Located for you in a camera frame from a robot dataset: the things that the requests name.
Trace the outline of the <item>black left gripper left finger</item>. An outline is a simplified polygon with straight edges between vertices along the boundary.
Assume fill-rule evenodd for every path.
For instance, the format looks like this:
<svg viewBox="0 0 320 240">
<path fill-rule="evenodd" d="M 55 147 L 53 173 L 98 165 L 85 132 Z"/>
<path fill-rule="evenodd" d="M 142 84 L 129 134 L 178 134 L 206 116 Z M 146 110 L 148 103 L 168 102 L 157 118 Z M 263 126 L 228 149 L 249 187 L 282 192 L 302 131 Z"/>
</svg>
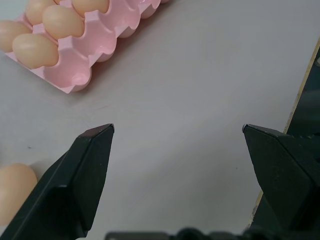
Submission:
<svg viewBox="0 0 320 240">
<path fill-rule="evenodd" d="M 106 182 L 115 129 L 86 130 L 43 174 L 2 240 L 77 240 L 93 226 Z"/>
</svg>

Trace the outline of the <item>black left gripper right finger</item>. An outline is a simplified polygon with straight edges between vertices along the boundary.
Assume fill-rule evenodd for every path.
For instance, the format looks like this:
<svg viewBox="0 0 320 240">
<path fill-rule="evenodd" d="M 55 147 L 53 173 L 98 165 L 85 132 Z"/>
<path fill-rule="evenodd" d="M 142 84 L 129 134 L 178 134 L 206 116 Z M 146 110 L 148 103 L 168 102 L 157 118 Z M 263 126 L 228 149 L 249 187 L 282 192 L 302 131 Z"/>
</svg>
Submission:
<svg viewBox="0 0 320 240">
<path fill-rule="evenodd" d="M 242 132 L 257 181 L 281 228 L 319 230 L 319 136 L 292 136 L 251 124 Z"/>
</svg>

